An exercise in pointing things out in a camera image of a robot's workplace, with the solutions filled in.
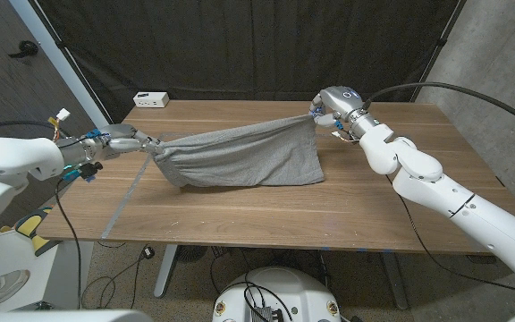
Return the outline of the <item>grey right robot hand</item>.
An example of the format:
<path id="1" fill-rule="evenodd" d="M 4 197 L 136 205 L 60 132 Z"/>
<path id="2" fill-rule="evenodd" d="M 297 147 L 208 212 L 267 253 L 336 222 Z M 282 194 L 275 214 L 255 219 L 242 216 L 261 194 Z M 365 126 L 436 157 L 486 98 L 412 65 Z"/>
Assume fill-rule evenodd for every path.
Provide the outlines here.
<path id="1" fill-rule="evenodd" d="M 318 126 L 336 127 L 360 139 L 379 124 L 363 105 L 360 94 L 353 89 L 332 86 L 314 96 L 309 113 Z"/>

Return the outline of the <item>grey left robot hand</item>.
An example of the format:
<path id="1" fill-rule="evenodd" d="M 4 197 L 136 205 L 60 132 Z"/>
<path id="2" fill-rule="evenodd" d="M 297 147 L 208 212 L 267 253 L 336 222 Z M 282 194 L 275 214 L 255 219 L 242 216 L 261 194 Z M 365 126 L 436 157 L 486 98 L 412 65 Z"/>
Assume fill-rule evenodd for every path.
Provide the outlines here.
<path id="1" fill-rule="evenodd" d="M 66 165 L 84 165 L 117 158 L 121 154 L 146 152 L 160 154 L 163 142 L 127 123 L 109 124 L 79 138 L 60 139 L 56 143 Z"/>

